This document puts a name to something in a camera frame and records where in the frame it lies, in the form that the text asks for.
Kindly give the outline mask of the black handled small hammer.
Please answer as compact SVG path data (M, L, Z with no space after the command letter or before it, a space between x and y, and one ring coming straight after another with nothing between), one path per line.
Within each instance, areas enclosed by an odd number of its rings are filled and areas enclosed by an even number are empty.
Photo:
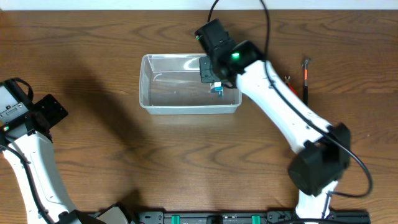
M303 67L303 103L308 105L308 65L311 62L311 58L305 58L302 61Z

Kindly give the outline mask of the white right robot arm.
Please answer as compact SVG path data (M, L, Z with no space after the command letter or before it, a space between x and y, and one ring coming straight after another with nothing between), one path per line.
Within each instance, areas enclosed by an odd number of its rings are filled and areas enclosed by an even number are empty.
M237 44L214 19L195 32L206 52L201 69L248 96L278 127L296 156L288 168L299 189L296 216L315 223L329 213L330 193L350 165L351 133L315 114L279 78L250 41Z

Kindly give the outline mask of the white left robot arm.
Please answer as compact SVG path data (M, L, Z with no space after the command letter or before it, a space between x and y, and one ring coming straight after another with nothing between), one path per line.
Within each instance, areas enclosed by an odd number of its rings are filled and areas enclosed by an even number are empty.
M11 165L24 200L28 223L99 223L71 201L55 163L50 129L68 114L48 94L34 103L32 88L11 78L1 82L1 152Z

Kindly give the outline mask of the blue white cardboard box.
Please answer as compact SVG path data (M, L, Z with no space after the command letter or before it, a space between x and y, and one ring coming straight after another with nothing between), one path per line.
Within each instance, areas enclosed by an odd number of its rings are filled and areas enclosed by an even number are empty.
M219 97L223 97L223 85L221 82L214 82L210 85L212 93L217 93Z

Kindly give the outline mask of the clear plastic container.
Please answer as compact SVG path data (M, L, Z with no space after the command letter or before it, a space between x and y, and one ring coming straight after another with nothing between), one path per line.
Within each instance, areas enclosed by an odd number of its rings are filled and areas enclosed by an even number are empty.
M147 54L141 62L139 102L150 114L228 114L242 102L237 89L203 83L204 54Z

